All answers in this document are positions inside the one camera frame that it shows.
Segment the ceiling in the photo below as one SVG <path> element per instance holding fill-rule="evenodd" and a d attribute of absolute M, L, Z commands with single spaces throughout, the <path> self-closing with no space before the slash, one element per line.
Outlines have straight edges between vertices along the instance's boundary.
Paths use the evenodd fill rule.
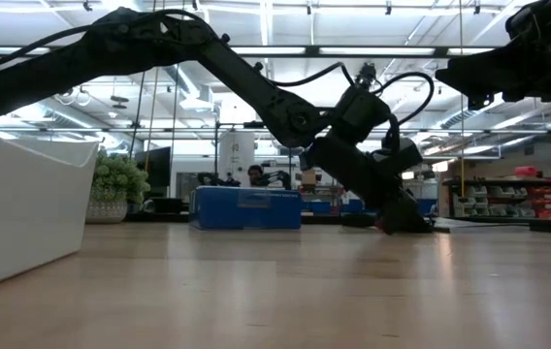
<path fill-rule="evenodd" d="M 410 47 L 453 47 L 461 44 L 470 47 L 499 47 L 508 42 L 504 31 L 505 19 L 514 14 L 527 0 L 392 0 L 391 15 L 386 1 L 371 0 L 202 0 L 192 4 L 187 1 L 148 1 L 148 0 L 105 0 L 88 1 L 92 8 L 87 12 L 82 0 L 1 0 L 0 1 L 0 47 L 23 47 L 55 32 L 92 23 L 104 16 L 114 5 L 130 6 L 141 11 L 154 9 L 185 8 L 206 20 L 218 34 L 227 33 L 232 46 L 410 46 Z M 480 14 L 475 14 L 480 5 Z M 68 45 L 80 36 L 62 39 L 54 45 Z M 306 78 L 333 64 L 336 58 L 246 58 L 249 64 L 263 63 L 270 79 L 292 81 Z M 433 75 L 436 69 L 444 67 L 445 59 L 416 58 L 346 58 L 338 59 L 347 70 L 355 75 L 365 63 L 373 63 L 378 79 L 386 81 L 398 74 L 416 71 Z M 12 116 L 0 118 L 0 127 L 67 127 L 59 121 L 78 119 L 71 127 L 128 128 L 139 116 L 140 124 L 154 128 L 176 127 L 175 138 L 202 140 L 206 143 L 214 135 L 212 127 L 215 112 L 204 105 L 198 107 L 185 104 L 187 94 L 181 92 L 190 84 L 196 90 L 210 92 L 209 102 L 219 106 L 240 107 L 221 117 L 229 121 L 246 121 L 242 101 L 235 94 L 197 62 L 180 64 L 179 84 L 175 83 L 175 72 L 152 69 L 145 74 L 122 77 L 101 77 L 85 81 L 76 86 L 68 97 L 55 96 L 40 105 L 51 111 L 46 117 L 32 116 L 21 111 Z M 333 106 L 348 86 L 340 70 L 299 87 L 287 88 L 305 98 L 317 107 Z M 393 109 L 398 118 L 406 117 L 426 98 L 429 85 L 422 79 L 411 78 L 391 85 L 381 96 Z M 129 101 L 122 103 L 126 109 L 115 109 L 117 102 L 112 96 Z M 200 98 L 208 99 L 207 93 Z M 548 121 L 541 121 L 545 111 L 546 120 L 551 120 L 551 105 L 544 105 L 533 99 L 517 104 L 495 103 L 481 114 L 467 114 L 462 123 L 462 114 L 467 100 L 448 86 L 437 81 L 434 97 L 425 110 L 415 119 L 404 125 L 405 128 L 438 128 L 442 121 L 450 121 L 444 128 L 451 129 L 493 129 L 498 125 L 503 129 L 539 129 Z M 519 122 L 514 117 L 527 115 Z M 465 137 L 441 132 L 406 132 L 429 153 L 455 151 L 459 148 L 473 148 L 480 144 L 504 144 L 520 135 L 499 135 L 494 137 L 478 134 Z M 164 145 L 169 140 L 168 133 L 148 133 L 141 131 L 138 138 L 151 138 L 155 144 Z M 268 139 L 268 134 L 260 135 Z M 382 137 L 381 132 L 371 135 L 372 140 Z M 62 135 L 60 139 L 80 139 L 80 133 Z"/>

